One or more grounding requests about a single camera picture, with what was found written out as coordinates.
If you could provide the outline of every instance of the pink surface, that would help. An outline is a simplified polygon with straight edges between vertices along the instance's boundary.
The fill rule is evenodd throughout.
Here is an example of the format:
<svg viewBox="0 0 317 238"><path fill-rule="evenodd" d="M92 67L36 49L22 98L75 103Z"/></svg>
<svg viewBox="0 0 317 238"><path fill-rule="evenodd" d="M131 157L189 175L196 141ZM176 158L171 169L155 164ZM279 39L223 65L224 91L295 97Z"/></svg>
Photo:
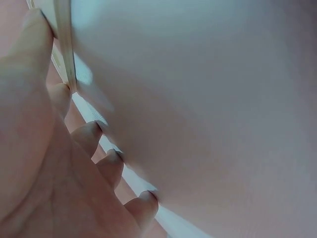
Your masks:
<svg viewBox="0 0 317 238"><path fill-rule="evenodd" d="M316 236L312 1L72 9L79 91L164 207L215 238Z"/></svg>

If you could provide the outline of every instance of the hand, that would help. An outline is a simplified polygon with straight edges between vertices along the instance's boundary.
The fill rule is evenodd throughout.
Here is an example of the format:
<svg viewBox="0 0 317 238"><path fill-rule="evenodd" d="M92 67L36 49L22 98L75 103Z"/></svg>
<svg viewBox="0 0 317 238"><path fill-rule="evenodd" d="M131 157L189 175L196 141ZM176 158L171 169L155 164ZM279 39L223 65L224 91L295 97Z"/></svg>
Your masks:
<svg viewBox="0 0 317 238"><path fill-rule="evenodd" d="M121 158L110 150L91 161L102 135L95 122L68 133L70 91L58 84L48 92L45 84L52 44L34 9L0 59L0 237L139 237L158 202L143 192L120 203Z"/></svg>

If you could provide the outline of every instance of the palm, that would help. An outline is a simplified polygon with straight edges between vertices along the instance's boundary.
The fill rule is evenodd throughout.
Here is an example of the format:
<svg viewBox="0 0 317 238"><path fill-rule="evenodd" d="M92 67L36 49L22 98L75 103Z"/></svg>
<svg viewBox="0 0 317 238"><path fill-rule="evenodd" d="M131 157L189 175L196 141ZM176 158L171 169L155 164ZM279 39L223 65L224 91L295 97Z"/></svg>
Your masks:
<svg viewBox="0 0 317 238"><path fill-rule="evenodd" d="M0 161L3 163L0 189L4 191L0 195L0 235L139 237L155 215L157 202L148 193L143 194L143 199L133 199L125 206L116 198L114 189L121 178L123 161L113 150L97 165L91 161L102 134L96 122L69 134L63 121L69 107L69 89L60 84L47 93L44 81L35 81L46 76L52 48L49 28L43 18L36 17L39 22L33 22L21 36L30 37L33 30L40 31L42 37L36 46L29 46L27 52L34 58L41 55L37 59L38 68L24 78L24 89L31 90L26 92L27 97L24 92L16 94L18 100L13 111L6 104L1 105L9 114L9 118L0 118L8 124L8 130L0 134L0 139L3 136L7 140L1 151L10 160ZM25 45L18 43L12 51L16 57L26 50ZM13 75L12 66L24 69L28 62L12 63L11 59L2 61L1 77L5 80L16 78L6 81L5 86L21 90L17 85L25 72L15 70ZM9 133L17 134L18 139L10 137ZM17 150L10 147L13 143Z"/></svg>

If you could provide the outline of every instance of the wooden edge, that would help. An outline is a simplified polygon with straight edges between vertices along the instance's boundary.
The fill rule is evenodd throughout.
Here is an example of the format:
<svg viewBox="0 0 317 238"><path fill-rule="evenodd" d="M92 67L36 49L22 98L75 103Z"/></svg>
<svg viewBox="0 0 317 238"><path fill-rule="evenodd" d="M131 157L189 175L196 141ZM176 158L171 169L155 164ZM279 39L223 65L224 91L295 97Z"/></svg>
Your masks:
<svg viewBox="0 0 317 238"><path fill-rule="evenodd" d="M71 0L54 0L54 10L57 22L57 34L60 50L64 59L64 66L68 85L72 93L77 91L74 52L71 28Z"/></svg>
<svg viewBox="0 0 317 238"><path fill-rule="evenodd" d="M61 0L61 1L68 2L69 9L65 9L65 10L70 11L70 0ZM61 18L60 16L66 14L65 10L63 10L63 12L59 14L59 16L56 15L56 13L59 12L59 8L64 6L64 3L60 6L57 6L58 9L55 9L54 4L57 2L57 0L46 0L46 1L40 1L39 3L36 0L26 0L26 2L28 4L29 9L38 7L42 9L44 14L50 15L48 22L50 23L55 36L56 34L60 32L59 29L62 29L63 31L67 31L67 30L69 31L69 33L66 32L67 34L60 34L58 36L59 38L60 37L66 38L66 41L67 41L66 43L62 43L63 39L59 40L58 42L56 39L54 40L51 60L59 76L61 77L63 83L69 85L69 88L71 89L72 93L76 92L77 89L76 89L76 77L75 77L75 64L74 64L73 50L72 50L72 44L71 44L71 34L70 34L71 33L70 14L66 15L66 19L64 18L60 19Z"/></svg>

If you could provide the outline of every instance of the fingernail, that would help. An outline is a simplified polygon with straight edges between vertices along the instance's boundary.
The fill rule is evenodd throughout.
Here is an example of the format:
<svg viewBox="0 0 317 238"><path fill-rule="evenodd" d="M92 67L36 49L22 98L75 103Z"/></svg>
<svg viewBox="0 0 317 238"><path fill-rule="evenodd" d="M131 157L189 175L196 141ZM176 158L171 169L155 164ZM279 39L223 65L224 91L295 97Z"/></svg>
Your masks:
<svg viewBox="0 0 317 238"><path fill-rule="evenodd" d="M107 151L107 160L113 163L116 163L121 160L119 157L118 153L116 152L115 149L110 149Z"/></svg>
<svg viewBox="0 0 317 238"><path fill-rule="evenodd" d="M106 124L104 124L101 120L96 120L95 121L99 128L101 129L101 131L103 132L104 135L107 135L108 133L108 126Z"/></svg>
<svg viewBox="0 0 317 238"><path fill-rule="evenodd" d="M143 191L141 192L139 198L141 198L144 201L150 201L152 199L157 199L153 193L151 193L150 191Z"/></svg>
<svg viewBox="0 0 317 238"><path fill-rule="evenodd" d="M38 8L34 8L34 9L29 10L24 17L22 26L25 28L25 27L33 24L34 20L36 20L41 15L42 15L42 12Z"/></svg>

